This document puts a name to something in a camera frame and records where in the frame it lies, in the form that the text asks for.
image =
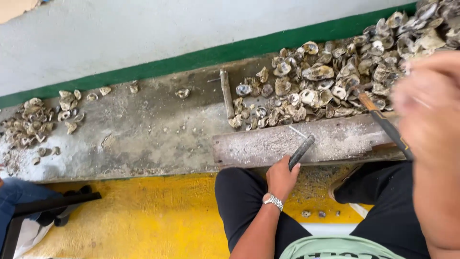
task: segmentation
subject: person's left hand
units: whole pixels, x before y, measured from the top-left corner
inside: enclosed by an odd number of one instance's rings
[[[280,199],[283,203],[288,199],[294,189],[297,176],[300,171],[300,163],[297,163],[292,171],[289,171],[289,159],[291,156],[284,156],[267,171],[268,192]]]

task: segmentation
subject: metal watch strap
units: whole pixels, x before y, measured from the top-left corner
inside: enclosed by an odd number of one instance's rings
[[[273,203],[275,206],[278,207],[278,209],[280,209],[281,212],[283,211],[283,202],[271,193],[270,193],[270,198],[265,204],[269,204],[269,203]]]

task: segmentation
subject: white wall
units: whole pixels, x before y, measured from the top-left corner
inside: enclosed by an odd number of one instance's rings
[[[0,96],[414,0],[52,0],[0,24]]]

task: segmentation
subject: watch face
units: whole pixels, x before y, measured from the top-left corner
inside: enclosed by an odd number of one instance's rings
[[[262,202],[268,202],[268,199],[270,199],[270,194],[265,194],[265,195],[262,197]]]

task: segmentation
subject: black pants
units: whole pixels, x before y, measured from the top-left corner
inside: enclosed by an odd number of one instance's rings
[[[222,170],[215,194],[230,252],[262,206],[267,183],[241,168]],[[412,163],[367,163],[335,193],[340,203],[375,205],[351,235],[374,241],[407,259],[429,258],[412,201]],[[297,221],[281,213],[275,236],[275,258],[295,240],[311,236]]]

